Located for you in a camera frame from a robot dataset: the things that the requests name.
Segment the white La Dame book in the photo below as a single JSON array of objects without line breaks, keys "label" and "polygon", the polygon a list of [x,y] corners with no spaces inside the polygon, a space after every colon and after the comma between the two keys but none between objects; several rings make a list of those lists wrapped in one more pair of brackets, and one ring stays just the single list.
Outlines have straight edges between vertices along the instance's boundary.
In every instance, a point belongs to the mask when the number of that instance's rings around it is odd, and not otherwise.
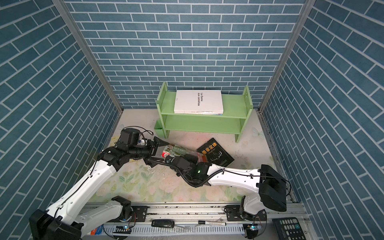
[{"label": "white La Dame book", "polygon": [[177,90],[174,113],[214,112],[224,113],[220,90]]}]

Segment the black book yellow title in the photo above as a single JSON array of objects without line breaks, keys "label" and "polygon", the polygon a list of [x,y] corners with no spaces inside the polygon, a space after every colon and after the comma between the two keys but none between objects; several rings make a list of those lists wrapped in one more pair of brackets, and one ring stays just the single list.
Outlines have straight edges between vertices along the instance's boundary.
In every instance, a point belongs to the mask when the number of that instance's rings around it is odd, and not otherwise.
[{"label": "black book yellow title", "polygon": [[221,167],[228,167],[234,161],[234,158],[214,138],[197,148],[197,152],[205,155],[208,162]]}]

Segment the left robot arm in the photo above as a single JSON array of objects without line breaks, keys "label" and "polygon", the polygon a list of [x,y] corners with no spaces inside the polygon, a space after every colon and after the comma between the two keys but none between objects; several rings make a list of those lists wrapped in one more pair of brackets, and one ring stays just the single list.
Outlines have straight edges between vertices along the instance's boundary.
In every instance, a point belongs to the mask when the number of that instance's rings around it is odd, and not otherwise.
[{"label": "left robot arm", "polygon": [[130,160],[144,160],[151,167],[158,147],[168,145],[158,137],[153,140],[139,138],[143,133],[126,128],[114,146],[104,149],[91,169],[59,200],[46,210],[36,210],[29,218],[35,240],[80,240],[93,229],[110,220],[129,223],[135,218],[131,201],[116,196],[106,205],[84,215],[80,214],[85,204],[97,190],[123,165]]}]

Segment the green nature encyclopedia book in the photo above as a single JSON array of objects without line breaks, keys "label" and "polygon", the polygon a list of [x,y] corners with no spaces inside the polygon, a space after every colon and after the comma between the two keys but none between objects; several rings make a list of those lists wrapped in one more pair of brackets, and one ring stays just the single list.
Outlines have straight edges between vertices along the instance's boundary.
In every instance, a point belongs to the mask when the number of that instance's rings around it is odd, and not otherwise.
[{"label": "green nature encyclopedia book", "polygon": [[186,149],[178,145],[165,146],[162,152],[162,157],[164,159],[169,159],[169,160],[171,160],[171,158],[174,158],[174,157],[182,157],[185,160],[194,164],[197,164],[200,162],[204,162],[204,163],[208,162],[206,155],[202,153],[198,153],[196,151]]}]

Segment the space cover science magazine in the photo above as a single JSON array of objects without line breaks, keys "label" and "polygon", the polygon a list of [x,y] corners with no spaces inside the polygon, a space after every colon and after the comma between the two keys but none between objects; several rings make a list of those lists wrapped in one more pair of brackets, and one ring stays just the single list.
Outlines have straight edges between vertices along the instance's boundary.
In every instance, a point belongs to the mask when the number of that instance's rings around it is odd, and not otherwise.
[{"label": "space cover science magazine", "polygon": [[214,112],[186,112],[181,114],[187,115],[208,115],[208,116],[222,116],[223,113],[214,113]]}]

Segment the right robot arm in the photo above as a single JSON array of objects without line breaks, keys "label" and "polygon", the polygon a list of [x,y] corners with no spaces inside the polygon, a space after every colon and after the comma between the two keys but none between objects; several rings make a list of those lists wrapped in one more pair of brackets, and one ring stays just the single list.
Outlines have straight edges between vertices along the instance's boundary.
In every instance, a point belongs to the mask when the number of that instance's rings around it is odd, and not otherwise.
[{"label": "right robot arm", "polygon": [[193,163],[182,157],[166,159],[147,158],[151,167],[167,166],[176,172],[189,186],[199,188],[207,186],[229,186],[249,191],[242,197],[241,212],[256,215],[259,211],[270,209],[276,212],[287,211],[286,187],[288,181],[269,165],[259,169],[240,170],[210,164]]}]

